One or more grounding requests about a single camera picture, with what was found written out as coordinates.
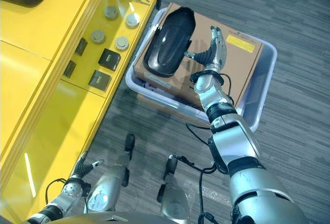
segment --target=cabinet door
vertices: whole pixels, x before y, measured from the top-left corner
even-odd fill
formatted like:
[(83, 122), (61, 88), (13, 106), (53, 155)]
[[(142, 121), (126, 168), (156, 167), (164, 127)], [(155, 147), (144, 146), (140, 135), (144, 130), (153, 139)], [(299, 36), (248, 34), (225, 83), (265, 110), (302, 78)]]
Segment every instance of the cabinet door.
[[(104, 100), (59, 81), (3, 190), (1, 215), (20, 223), (45, 206), (47, 185), (69, 176), (86, 146)], [(57, 196), (61, 188), (61, 183), (54, 183), (48, 199)]]

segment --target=brown cardboard box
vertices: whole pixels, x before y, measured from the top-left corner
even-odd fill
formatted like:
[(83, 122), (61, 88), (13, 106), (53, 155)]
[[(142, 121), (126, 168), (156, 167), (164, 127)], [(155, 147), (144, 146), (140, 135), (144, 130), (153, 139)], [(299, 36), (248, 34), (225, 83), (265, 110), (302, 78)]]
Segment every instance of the brown cardboard box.
[[(166, 16), (178, 9), (180, 6), (171, 3), (167, 11), (164, 13), (159, 21), (159, 26), (162, 26)], [(254, 68), (258, 62), (259, 55), (263, 44), (247, 35), (244, 35), (237, 30), (207, 18), (195, 12), (196, 27), (191, 36), (191, 44), (188, 49), (190, 52), (199, 53), (205, 51), (210, 46), (210, 27), (220, 27), (223, 33), (223, 38), (227, 46), (227, 59), (223, 73), (227, 73), (232, 79), (231, 97), (235, 101), (235, 106), (243, 97), (244, 91), (249, 83)], [(178, 96), (193, 106), (200, 109), (201, 102), (197, 94), (193, 90), (193, 84), (190, 82), (190, 75), (203, 70), (203, 66), (192, 59), (184, 57), (179, 68), (172, 77), (164, 78), (153, 75), (145, 69), (143, 65), (143, 58), (150, 45), (152, 36), (150, 37), (146, 47), (141, 53), (140, 57), (134, 64), (134, 71), (137, 77), (150, 82), (152, 85), (159, 87), (175, 96)], [(228, 92), (228, 81), (224, 77), (225, 83), (223, 91)]]

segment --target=yellow shelf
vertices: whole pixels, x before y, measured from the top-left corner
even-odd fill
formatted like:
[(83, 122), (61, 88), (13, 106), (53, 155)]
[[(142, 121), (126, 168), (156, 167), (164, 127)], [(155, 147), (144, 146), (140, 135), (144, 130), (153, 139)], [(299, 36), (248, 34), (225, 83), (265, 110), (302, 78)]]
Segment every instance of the yellow shelf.
[[(71, 57), (77, 64), (73, 74), (70, 78), (62, 76), (30, 139), (18, 156), (3, 189), (1, 215), (17, 223), (40, 211), (45, 206), (47, 185), (54, 179), (69, 176), (78, 156), (89, 147), (118, 87), (156, 4), (156, 0), (150, 1), (150, 5), (144, 5), (136, 2), (130, 4), (128, 0), (101, 0), (85, 32), (80, 35), (88, 42), (83, 55), (74, 54)], [(104, 16), (104, 8), (108, 5), (116, 6), (120, 11), (114, 21)], [(141, 19), (139, 27), (135, 29), (125, 24), (125, 18), (133, 12), (132, 9)], [(103, 44), (95, 44), (90, 40), (94, 29), (104, 31), (106, 40)], [(127, 36), (129, 40), (129, 48), (124, 52), (116, 50), (114, 46), (118, 36)], [(121, 55), (115, 71), (98, 64), (104, 48)], [(111, 76), (106, 91), (88, 85), (94, 70)], [(32, 195), (28, 179), (26, 156), (29, 158), (35, 196)], [(57, 196), (61, 187), (61, 183), (52, 185), (48, 198)]]
[(1, 192), (99, 3), (43, 0), (26, 8), (0, 1)]

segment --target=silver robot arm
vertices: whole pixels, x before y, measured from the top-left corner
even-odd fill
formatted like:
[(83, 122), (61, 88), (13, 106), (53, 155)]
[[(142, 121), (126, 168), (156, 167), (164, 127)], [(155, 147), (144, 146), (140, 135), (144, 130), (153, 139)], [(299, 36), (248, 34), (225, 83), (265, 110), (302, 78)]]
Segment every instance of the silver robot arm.
[(309, 223), (279, 179), (260, 162), (259, 145), (233, 102), (223, 91), (220, 72), (226, 60), (226, 45), (220, 28), (211, 27), (211, 47), (185, 56), (203, 64), (191, 80), (212, 130), (209, 139), (217, 169), (230, 177), (232, 222), (278, 224)]
[(61, 194), (54, 198), (42, 211), (32, 215), (23, 224), (44, 224), (66, 217), (72, 207), (78, 204), (80, 197), (89, 194), (91, 185), (83, 181), (83, 177), (96, 166), (103, 164), (103, 160), (92, 164), (84, 164), (87, 152), (84, 152), (77, 161), (70, 177), (65, 182)]

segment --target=plastic storage bin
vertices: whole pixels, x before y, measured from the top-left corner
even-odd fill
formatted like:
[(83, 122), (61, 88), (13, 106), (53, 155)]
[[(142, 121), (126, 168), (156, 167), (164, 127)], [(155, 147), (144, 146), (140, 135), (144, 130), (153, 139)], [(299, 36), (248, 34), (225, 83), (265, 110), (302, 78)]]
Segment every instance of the plastic storage bin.
[[(166, 8), (161, 9), (156, 14), (151, 27), (149, 28), (137, 51), (133, 63), (130, 65), (126, 73), (126, 84), (133, 91), (143, 95), (146, 99), (151, 100), (158, 105), (173, 109), (178, 114), (192, 118), (199, 123), (208, 124), (208, 118), (203, 111), (189, 106), (189, 104), (183, 100), (177, 99), (175, 96), (161, 89), (155, 88), (148, 82), (145, 82), (135, 76), (133, 64), (142, 53), (148, 38), (151, 36), (152, 30), (158, 26), (157, 23), (165, 11)], [(250, 79), (249, 85), (245, 90), (245, 94), (236, 108), (237, 112), (245, 119), (252, 131), (255, 131), (258, 128), (277, 58), (277, 50), (272, 44), (259, 38), (256, 39), (261, 41), (264, 46), (260, 54), (259, 61)]]

